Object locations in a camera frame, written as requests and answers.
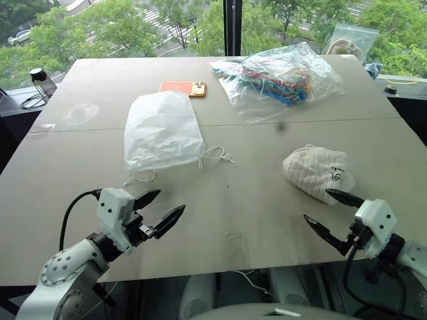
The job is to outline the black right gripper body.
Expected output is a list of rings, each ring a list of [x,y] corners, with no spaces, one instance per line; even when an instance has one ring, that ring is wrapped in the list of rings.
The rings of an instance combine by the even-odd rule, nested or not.
[[[351,247],[363,249],[371,237],[372,231],[369,227],[362,223],[352,223],[347,236],[346,249],[349,250]]]

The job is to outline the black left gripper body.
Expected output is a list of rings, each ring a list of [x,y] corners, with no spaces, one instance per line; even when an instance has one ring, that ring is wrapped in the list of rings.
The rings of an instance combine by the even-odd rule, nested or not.
[[[125,235],[132,247],[138,247],[148,239],[156,236],[153,227],[143,223],[143,216],[133,210],[125,223]]]

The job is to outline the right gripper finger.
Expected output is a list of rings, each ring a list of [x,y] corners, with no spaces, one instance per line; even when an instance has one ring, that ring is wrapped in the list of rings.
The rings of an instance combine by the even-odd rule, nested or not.
[[[325,242],[329,243],[333,248],[335,248],[342,256],[346,256],[347,252],[350,250],[351,243],[339,240],[330,233],[330,230],[325,227],[320,222],[312,219],[307,215],[303,215],[307,224],[313,229],[315,234],[323,239]]]
[[[345,192],[345,191],[341,191],[339,189],[333,189],[333,188],[328,188],[326,189],[326,193],[333,197],[336,201],[345,204],[347,206],[350,207],[356,207],[356,208],[360,208],[364,202],[363,199]]]

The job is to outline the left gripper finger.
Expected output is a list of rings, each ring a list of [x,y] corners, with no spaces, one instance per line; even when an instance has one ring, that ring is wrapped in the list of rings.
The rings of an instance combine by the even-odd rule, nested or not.
[[[138,197],[135,200],[135,210],[138,211],[148,206],[160,193],[160,189],[154,189]]]
[[[179,220],[185,210],[185,205],[180,205],[168,212],[154,228],[154,238],[163,237]]]

